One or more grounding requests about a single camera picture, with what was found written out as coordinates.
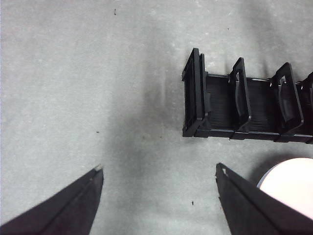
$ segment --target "black plastic part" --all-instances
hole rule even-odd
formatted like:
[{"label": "black plastic part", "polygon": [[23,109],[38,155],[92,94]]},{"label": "black plastic part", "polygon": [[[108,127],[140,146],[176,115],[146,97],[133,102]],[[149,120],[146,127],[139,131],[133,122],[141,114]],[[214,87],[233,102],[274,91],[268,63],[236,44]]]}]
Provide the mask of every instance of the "black plastic part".
[{"label": "black plastic part", "polygon": [[103,171],[95,168],[0,228],[1,235],[88,235],[100,202]]},{"label": "black plastic part", "polygon": [[313,73],[295,84],[285,63],[272,78],[246,77],[239,58],[230,74],[209,74],[194,48],[182,80],[185,137],[313,143]]},{"label": "black plastic part", "polygon": [[313,220],[219,163],[216,182],[232,235],[312,235]]}]

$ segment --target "gray fabric surface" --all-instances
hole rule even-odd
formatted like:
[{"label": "gray fabric surface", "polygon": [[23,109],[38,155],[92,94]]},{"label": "gray fabric surface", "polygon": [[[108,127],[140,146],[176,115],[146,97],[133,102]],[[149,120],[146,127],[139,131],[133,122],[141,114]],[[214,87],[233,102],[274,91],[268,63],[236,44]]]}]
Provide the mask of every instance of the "gray fabric surface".
[{"label": "gray fabric surface", "polygon": [[313,70],[313,1],[1,1],[1,223],[98,164],[92,235],[226,235],[215,164],[260,166],[312,145],[183,138],[181,72]]}]

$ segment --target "black plastic slot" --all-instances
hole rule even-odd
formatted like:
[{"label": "black plastic slot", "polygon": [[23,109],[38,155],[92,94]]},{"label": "black plastic slot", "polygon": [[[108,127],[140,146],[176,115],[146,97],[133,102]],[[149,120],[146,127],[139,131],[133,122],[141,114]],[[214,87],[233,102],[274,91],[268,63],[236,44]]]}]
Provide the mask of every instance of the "black plastic slot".
[{"label": "black plastic slot", "polygon": [[183,136],[313,142],[313,73],[297,87],[289,63],[272,78],[246,78],[239,58],[230,74],[209,74],[194,48],[182,77]]}]

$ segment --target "white round object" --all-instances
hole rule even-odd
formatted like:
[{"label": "white round object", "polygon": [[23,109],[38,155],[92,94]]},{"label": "white round object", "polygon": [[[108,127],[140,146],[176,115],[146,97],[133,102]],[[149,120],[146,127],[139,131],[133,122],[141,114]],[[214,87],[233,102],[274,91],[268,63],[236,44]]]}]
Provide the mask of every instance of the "white round object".
[{"label": "white round object", "polygon": [[313,219],[313,159],[294,158],[277,164],[262,177],[258,187]]}]

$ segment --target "black plastic bracket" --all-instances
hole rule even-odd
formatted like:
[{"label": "black plastic bracket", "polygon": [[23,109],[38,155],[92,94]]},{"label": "black plastic bracket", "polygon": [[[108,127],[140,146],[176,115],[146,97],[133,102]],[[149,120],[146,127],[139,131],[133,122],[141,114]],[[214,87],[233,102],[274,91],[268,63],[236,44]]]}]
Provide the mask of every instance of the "black plastic bracket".
[{"label": "black plastic bracket", "polygon": [[246,77],[239,58],[230,74],[209,74],[194,48],[182,80],[185,137],[313,143],[313,73],[295,83],[285,63],[272,78]]}]

